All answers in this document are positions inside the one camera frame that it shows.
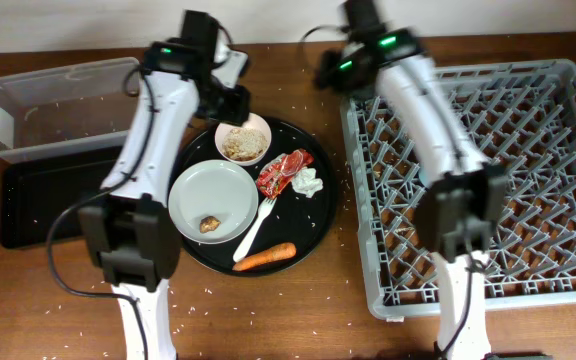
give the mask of gray dish rack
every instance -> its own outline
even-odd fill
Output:
[[[486,271],[487,309],[576,303],[576,65],[446,67],[437,76],[472,140],[509,181]],[[410,221],[425,192],[414,142],[379,98],[341,107],[370,312],[439,312],[433,262]]]

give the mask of black baking tray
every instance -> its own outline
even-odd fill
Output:
[[[235,276],[269,275],[287,269],[306,258],[325,237],[334,221],[337,206],[337,179],[326,151],[317,140],[304,130],[281,121],[264,117],[272,132],[272,141],[268,152],[256,165],[243,169],[253,179],[257,179],[261,168],[281,153],[291,153],[303,148],[314,158],[308,167],[317,170],[317,177],[323,180],[323,190],[308,199],[294,192],[288,185],[277,198],[277,202],[261,225],[259,232],[248,252],[249,255],[264,251],[274,245],[292,242],[297,247],[297,255],[291,259],[265,264],[247,271],[233,271],[235,262],[232,255],[246,236],[248,230],[233,240],[216,245],[199,244],[182,236],[186,251],[205,266]],[[188,144],[177,158],[172,172],[170,187],[174,180],[189,167],[206,160],[224,159],[215,146],[216,126],[200,133]],[[259,192],[259,202],[264,199]]]
[[[14,249],[44,243],[62,211],[98,192],[120,153],[121,147],[112,147],[8,167],[1,181],[1,245]],[[77,217],[71,216],[55,239],[81,234]]]

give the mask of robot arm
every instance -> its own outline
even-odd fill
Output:
[[[377,93],[399,111],[408,134],[416,143],[415,154],[426,173],[429,187],[446,174],[473,173],[488,163],[446,101],[435,78],[431,59],[421,55],[401,59],[379,71],[375,87]],[[438,111],[449,119],[449,128],[442,125]],[[451,136],[463,153],[459,164],[453,156]],[[426,226],[418,222],[415,224],[418,228]],[[486,334],[484,275],[469,274],[467,269],[471,266],[471,256],[487,263],[488,254],[475,251],[458,255],[453,262],[448,262],[439,252],[431,255],[438,275],[441,310],[437,345],[439,349],[448,349],[453,335],[459,332],[448,349],[447,359],[483,359],[491,351]]]
[[[481,360],[491,350],[481,264],[501,212],[504,169],[489,165],[470,140],[442,93],[433,61],[410,31],[388,32],[371,0],[347,0],[343,7],[349,45],[324,53],[315,83],[342,93],[368,89],[399,111],[429,180],[413,223],[438,274],[437,355]]]
[[[241,125],[249,115],[248,91],[236,85],[247,55],[219,41],[219,28],[208,14],[187,11],[181,37],[155,42],[146,51],[137,111],[102,189],[124,181],[138,167],[110,197],[79,211],[93,264],[103,269],[113,293],[137,301],[150,359],[176,358],[167,295],[180,240],[167,202],[185,129],[193,116]],[[119,305],[127,359],[144,359],[138,315],[128,302],[119,300]]]

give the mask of white plate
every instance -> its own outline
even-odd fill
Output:
[[[219,244],[244,232],[257,213],[259,198],[252,177],[225,160],[208,160],[186,169],[168,198],[172,222],[185,237],[203,244]],[[199,223],[214,216],[221,225],[199,232]]]

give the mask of wooden table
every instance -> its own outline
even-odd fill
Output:
[[[576,62],[576,33],[430,38],[426,44],[439,65],[552,58]],[[310,61],[315,63],[329,46],[308,45]],[[238,48],[249,52],[253,62],[242,81],[253,94],[251,109],[315,133],[334,166],[343,168],[339,99],[313,89],[311,74],[295,61],[296,46]],[[0,76],[122,56],[140,58],[141,50],[2,54]],[[0,160],[0,175],[6,166]],[[340,193],[340,199],[335,224],[322,245],[282,273],[228,277],[182,253],[169,296],[171,306],[177,305],[170,309],[170,326],[180,330],[173,335],[180,358],[366,359],[431,350],[437,317],[399,324],[368,312],[356,213],[341,208],[347,204],[354,209],[354,195]],[[75,288],[108,290],[100,284],[101,272],[91,265],[83,241],[57,245],[55,255],[62,275]],[[191,306],[197,310],[189,314]],[[576,305],[490,312],[487,329],[496,352],[541,350],[556,359],[576,359]],[[60,290],[42,247],[22,251],[0,246],[0,359],[97,359],[104,352],[111,359],[125,358],[116,302]]]

